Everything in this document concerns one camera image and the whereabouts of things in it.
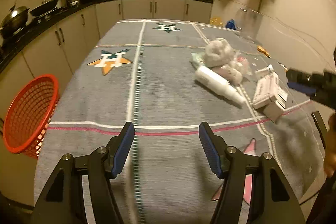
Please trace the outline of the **white cardboard box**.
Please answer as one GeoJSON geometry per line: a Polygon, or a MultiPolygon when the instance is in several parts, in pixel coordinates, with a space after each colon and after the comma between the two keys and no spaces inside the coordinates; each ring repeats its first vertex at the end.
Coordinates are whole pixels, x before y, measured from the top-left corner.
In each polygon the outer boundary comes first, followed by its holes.
{"type": "Polygon", "coordinates": [[[284,113],[288,94],[278,84],[275,72],[260,78],[257,82],[252,107],[261,110],[272,122],[276,122],[284,113]]]}

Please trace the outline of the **white plastic bottle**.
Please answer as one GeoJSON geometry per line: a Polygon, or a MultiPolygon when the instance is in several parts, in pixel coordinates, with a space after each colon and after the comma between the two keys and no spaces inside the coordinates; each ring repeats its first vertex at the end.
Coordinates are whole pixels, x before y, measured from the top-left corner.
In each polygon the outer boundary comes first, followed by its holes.
{"type": "Polygon", "coordinates": [[[195,71],[195,79],[218,96],[238,105],[245,103],[244,97],[230,85],[228,80],[203,65],[195,71]]]}

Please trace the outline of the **red mesh plastic basket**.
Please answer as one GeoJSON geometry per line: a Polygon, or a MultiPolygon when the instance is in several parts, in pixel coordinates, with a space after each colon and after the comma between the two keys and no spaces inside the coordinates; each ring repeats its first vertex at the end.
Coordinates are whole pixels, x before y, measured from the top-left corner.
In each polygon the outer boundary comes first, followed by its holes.
{"type": "Polygon", "coordinates": [[[3,125],[9,152],[38,158],[59,98],[59,82],[50,74],[33,79],[17,94],[3,125]]]}

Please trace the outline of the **grey star patterned tablecloth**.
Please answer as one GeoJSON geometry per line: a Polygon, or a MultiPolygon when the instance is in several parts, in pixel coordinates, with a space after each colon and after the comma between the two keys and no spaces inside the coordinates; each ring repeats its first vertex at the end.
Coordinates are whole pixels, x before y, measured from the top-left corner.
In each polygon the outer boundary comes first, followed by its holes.
{"type": "Polygon", "coordinates": [[[99,41],[67,85],[44,139],[35,173],[38,197],[65,153],[84,156],[106,145],[127,121],[135,126],[126,165],[111,187],[126,223],[209,223],[221,181],[198,137],[206,121],[250,155],[270,152],[307,214],[321,185],[324,150],[311,117],[314,103],[288,90],[277,122],[252,107],[256,78],[238,87],[237,105],[195,80],[191,55],[225,38],[256,71],[273,65],[286,89],[285,68],[322,71],[324,62],[274,26],[260,40],[270,57],[234,31],[196,23],[130,20],[99,41]]]}

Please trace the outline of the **crumpled white tissue ball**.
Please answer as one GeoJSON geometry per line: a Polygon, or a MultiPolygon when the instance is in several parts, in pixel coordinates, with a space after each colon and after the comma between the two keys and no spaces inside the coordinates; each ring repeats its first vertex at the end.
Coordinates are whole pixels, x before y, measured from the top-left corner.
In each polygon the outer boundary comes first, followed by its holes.
{"type": "Polygon", "coordinates": [[[224,38],[210,41],[205,48],[204,61],[209,68],[221,67],[234,59],[235,52],[229,42],[224,38]]]}

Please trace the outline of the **steel wok with lid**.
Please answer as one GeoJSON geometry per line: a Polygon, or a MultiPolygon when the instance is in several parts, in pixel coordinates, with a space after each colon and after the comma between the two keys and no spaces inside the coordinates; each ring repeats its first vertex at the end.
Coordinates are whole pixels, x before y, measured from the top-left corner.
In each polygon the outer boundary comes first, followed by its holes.
{"type": "Polygon", "coordinates": [[[4,40],[11,38],[17,30],[25,27],[28,20],[29,8],[26,6],[16,7],[16,2],[17,0],[1,23],[1,37],[4,40]]]}

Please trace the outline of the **black frying pan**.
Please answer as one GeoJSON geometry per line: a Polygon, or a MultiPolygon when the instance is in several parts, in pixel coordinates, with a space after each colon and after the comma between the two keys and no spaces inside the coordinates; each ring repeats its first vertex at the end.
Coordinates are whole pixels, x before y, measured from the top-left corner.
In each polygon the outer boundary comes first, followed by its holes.
{"type": "Polygon", "coordinates": [[[61,1],[61,7],[70,7],[71,0],[50,0],[31,10],[30,14],[34,17],[42,16],[53,10],[59,1],[61,1]]]}

